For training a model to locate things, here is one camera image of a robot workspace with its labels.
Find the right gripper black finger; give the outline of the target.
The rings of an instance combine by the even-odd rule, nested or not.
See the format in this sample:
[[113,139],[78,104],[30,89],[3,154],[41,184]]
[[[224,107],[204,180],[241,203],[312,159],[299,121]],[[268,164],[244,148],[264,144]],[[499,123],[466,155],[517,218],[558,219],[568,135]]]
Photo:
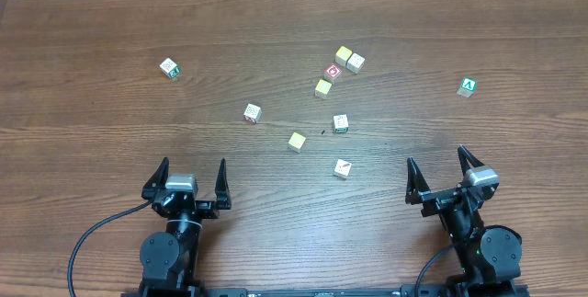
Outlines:
[[476,158],[463,144],[458,147],[458,159],[463,175],[466,175],[467,171],[472,168],[483,166],[483,162]]
[[411,205],[422,203],[424,198],[431,193],[431,189],[414,159],[409,157],[406,163],[408,176],[405,202]]

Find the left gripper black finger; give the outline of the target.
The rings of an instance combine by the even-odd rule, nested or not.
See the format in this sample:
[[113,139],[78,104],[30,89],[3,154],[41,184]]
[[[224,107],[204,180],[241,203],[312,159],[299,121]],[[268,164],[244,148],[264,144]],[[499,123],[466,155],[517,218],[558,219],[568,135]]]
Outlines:
[[153,175],[145,183],[141,190],[141,197],[144,200],[152,200],[160,189],[165,187],[169,177],[169,159],[165,157]]
[[222,158],[215,185],[216,207],[219,210],[229,210],[232,207],[232,199],[227,180],[226,159]]

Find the white block with red stroke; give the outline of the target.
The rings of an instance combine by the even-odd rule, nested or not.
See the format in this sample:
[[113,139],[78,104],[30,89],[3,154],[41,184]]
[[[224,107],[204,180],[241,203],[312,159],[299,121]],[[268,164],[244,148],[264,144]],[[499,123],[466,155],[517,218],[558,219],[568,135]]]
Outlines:
[[334,167],[334,175],[343,179],[347,179],[351,170],[352,164],[343,159],[338,159]]

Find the yellow top wooden block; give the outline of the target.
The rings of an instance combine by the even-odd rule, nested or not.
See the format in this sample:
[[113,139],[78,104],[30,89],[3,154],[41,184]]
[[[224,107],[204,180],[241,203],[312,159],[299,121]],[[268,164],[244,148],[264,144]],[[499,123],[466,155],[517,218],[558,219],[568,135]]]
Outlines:
[[300,153],[305,142],[306,142],[305,136],[303,136],[297,132],[293,132],[291,137],[288,140],[288,148],[296,153]]

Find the white block with green edge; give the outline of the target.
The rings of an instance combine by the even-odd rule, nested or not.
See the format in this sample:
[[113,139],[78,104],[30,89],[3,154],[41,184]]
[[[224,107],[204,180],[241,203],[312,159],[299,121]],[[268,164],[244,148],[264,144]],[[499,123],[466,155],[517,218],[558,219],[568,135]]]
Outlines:
[[335,133],[346,133],[349,129],[348,118],[345,114],[333,116],[333,126]]

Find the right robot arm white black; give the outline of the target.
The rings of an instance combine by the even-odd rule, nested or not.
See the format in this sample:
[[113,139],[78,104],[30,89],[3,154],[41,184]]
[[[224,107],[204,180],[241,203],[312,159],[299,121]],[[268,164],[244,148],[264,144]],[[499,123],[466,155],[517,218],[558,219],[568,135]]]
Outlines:
[[453,250],[461,273],[429,288],[431,296],[527,296],[528,288],[514,283],[521,276],[521,235],[503,225],[485,225],[479,214],[497,190],[499,175],[463,145],[458,148],[458,159],[462,180],[436,192],[429,188],[414,159],[407,159],[405,202],[421,204],[423,217],[438,216],[450,239],[448,246],[427,261],[408,294],[421,295],[424,274]]

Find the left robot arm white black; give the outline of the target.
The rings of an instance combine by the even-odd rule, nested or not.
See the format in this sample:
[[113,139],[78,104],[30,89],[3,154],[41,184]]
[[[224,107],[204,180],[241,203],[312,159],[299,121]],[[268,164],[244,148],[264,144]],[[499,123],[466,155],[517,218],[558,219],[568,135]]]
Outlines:
[[226,175],[226,161],[220,161],[214,189],[215,200],[198,200],[198,184],[193,174],[169,173],[164,158],[145,183],[141,197],[166,219],[165,230],[148,236],[140,249],[142,279],[140,296],[199,296],[195,280],[198,244],[202,222],[217,219],[232,207]]

